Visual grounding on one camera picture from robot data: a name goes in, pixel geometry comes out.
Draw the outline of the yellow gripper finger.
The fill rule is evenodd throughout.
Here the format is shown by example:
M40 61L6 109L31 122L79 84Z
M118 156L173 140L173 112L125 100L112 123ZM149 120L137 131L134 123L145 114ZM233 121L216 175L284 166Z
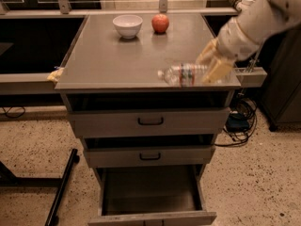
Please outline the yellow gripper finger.
M214 65L218 59L217 39L208 42L202 52L198 55L196 63L198 65Z
M215 83L225 77L233 67L233 61L226 58L213 58L209 63L208 70L202 77L203 83Z

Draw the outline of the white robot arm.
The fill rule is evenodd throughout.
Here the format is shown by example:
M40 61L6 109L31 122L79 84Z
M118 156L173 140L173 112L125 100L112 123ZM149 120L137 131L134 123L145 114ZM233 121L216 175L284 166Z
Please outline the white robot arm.
M226 76L236 61L246 60L270 37L301 21L301 0L254 0L238 16L230 18L215 39L208 42L196 63L207 66L202 83Z

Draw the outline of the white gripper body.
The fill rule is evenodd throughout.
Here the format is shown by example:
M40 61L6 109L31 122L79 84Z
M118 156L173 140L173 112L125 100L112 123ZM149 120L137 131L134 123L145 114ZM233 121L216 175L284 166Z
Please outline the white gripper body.
M246 60L260 48L243 32L234 17L222 26L216 38L220 55L235 61Z

